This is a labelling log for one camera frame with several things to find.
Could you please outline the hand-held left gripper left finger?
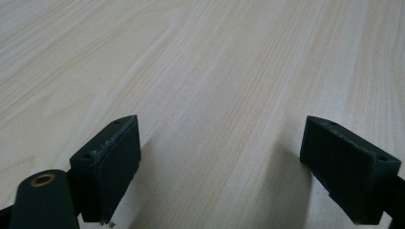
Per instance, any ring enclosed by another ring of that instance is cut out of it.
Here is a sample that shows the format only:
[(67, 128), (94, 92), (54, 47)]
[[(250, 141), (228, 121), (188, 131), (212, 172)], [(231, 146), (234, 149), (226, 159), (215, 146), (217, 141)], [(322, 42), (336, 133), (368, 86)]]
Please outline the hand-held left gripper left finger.
[(134, 114), (109, 123), (70, 158), (75, 209), (84, 221), (110, 221), (140, 161)]

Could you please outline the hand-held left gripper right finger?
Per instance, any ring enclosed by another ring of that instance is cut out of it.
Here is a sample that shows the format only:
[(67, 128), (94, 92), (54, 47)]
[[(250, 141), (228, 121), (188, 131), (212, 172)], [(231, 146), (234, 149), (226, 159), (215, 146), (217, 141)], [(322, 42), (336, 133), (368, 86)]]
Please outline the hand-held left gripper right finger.
[(401, 223), (401, 161), (330, 120), (308, 116), (300, 161), (355, 224)]

